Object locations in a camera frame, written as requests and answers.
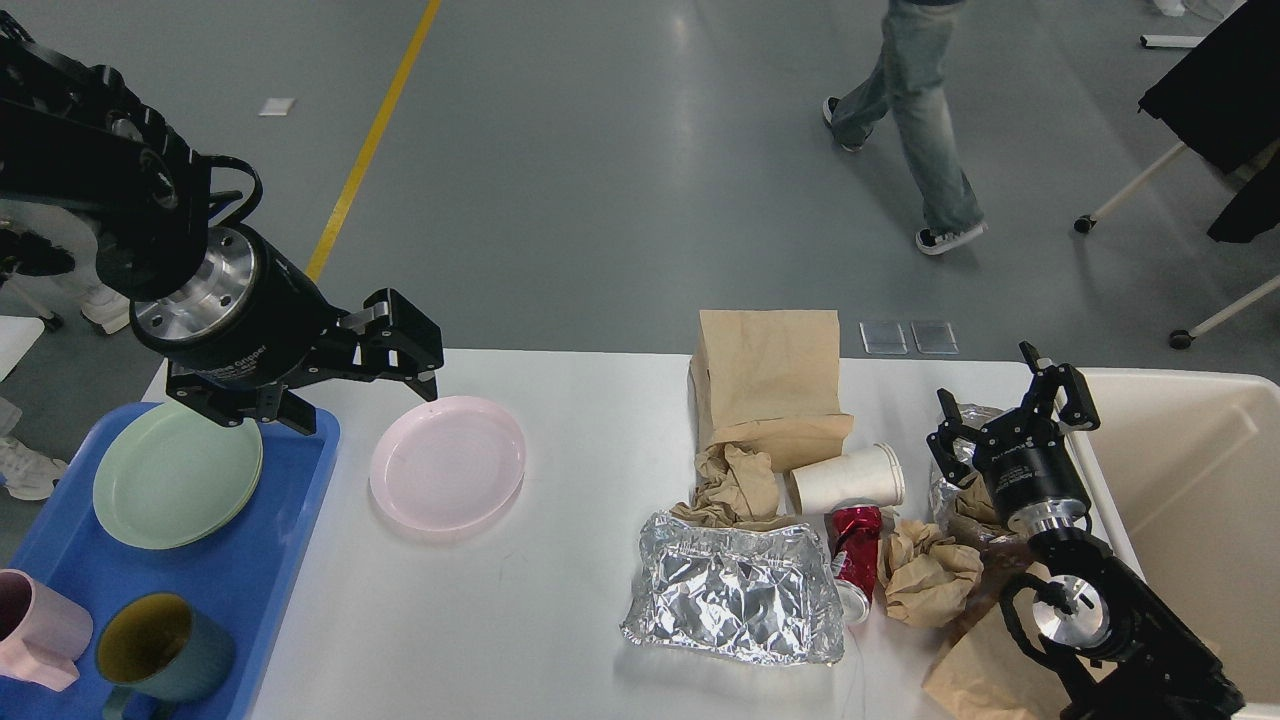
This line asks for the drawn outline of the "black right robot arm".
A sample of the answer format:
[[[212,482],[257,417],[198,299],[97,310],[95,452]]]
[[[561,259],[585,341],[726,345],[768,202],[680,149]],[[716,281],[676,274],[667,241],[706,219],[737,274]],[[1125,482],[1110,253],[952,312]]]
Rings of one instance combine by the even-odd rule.
[[[1084,375],[1029,342],[1019,348],[1030,384],[1016,407],[969,427],[940,389],[942,419],[925,441],[947,482],[983,482],[998,520],[1048,571],[1001,588],[1009,634],[1062,683],[1064,719],[1233,717],[1245,700],[1222,661],[1093,534],[1066,446],[1068,432],[1100,427]]]

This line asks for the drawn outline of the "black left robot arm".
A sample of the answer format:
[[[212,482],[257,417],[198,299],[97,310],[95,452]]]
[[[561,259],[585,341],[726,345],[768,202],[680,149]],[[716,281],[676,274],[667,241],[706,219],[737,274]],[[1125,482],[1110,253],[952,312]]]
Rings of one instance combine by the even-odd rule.
[[[248,225],[262,199],[216,192],[212,172],[111,67],[87,67],[3,15],[3,197],[83,217],[96,272],[131,301],[136,338],[166,359],[166,395],[220,427],[279,421],[311,436],[297,389],[397,380],[438,398],[439,325],[384,288],[349,313]]]

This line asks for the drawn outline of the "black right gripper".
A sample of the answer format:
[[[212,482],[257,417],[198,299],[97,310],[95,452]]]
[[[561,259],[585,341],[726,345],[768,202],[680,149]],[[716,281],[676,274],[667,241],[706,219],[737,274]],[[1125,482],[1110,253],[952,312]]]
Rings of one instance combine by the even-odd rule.
[[[1000,521],[1015,533],[1074,527],[1091,510],[1076,465],[1066,450],[1068,432],[1091,432],[1101,418],[1085,377],[1071,364],[1053,364],[1029,341],[1019,343],[1032,379],[1018,406],[1024,420],[992,420],[972,413],[972,424],[954,395],[937,389],[942,420],[925,443],[942,478],[959,489],[986,486]],[[972,446],[968,461],[957,442]]]

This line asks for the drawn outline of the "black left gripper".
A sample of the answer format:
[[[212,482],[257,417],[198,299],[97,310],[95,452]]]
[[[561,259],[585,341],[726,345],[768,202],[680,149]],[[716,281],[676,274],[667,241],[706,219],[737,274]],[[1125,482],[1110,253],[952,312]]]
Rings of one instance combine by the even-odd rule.
[[[334,327],[342,378],[398,380],[424,401],[439,398],[445,359],[435,322],[392,288],[346,314],[247,225],[211,227],[192,278],[131,304],[134,336],[169,363],[166,395],[224,428],[280,423],[314,436],[315,406],[280,383]]]

